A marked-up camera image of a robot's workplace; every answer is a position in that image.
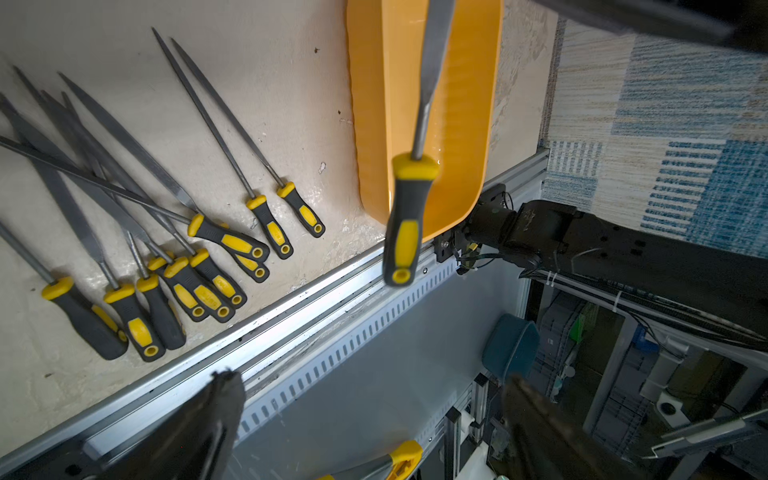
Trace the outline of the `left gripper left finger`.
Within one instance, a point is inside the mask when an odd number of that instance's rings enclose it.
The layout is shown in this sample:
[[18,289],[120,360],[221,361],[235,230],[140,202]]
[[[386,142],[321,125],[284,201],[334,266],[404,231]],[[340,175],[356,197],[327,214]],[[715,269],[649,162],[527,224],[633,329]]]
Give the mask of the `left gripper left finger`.
[[103,479],[221,479],[245,403],[242,376],[227,370],[170,415]]

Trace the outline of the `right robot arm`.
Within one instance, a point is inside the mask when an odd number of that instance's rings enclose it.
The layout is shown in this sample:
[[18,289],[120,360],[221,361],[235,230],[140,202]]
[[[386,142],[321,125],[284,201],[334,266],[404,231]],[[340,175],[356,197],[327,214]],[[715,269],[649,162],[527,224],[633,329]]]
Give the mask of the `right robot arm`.
[[478,201],[453,248],[628,301],[633,318],[767,348],[767,5],[550,1],[540,198]]

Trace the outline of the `aluminium front rail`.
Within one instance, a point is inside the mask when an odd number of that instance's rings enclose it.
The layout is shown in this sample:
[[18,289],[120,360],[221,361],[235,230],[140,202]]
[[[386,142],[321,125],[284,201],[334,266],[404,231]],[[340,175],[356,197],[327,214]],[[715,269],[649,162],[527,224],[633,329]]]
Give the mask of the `aluminium front rail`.
[[178,443],[219,415],[244,439],[457,275],[425,247],[388,287],[375,246],[205,345],[6,455],[5,479],[93,479],[139,447]]

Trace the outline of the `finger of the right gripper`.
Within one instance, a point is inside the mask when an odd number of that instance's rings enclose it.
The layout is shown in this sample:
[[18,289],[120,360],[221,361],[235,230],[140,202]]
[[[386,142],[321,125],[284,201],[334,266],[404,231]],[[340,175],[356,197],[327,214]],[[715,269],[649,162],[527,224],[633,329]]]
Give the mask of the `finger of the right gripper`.
[[767,52],[767,3],[762,0],[538,0],[581,24],[616,34],[637,33]]

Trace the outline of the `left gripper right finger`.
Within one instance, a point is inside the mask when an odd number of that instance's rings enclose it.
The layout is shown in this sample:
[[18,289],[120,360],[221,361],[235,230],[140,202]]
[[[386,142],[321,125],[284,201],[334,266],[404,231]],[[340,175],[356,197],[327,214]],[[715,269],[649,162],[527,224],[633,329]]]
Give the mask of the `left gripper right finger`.
[[523,377],[502,388],[503,415],[526,452],[540,453],[563,479],[636,479],[629,465],[587,435]]

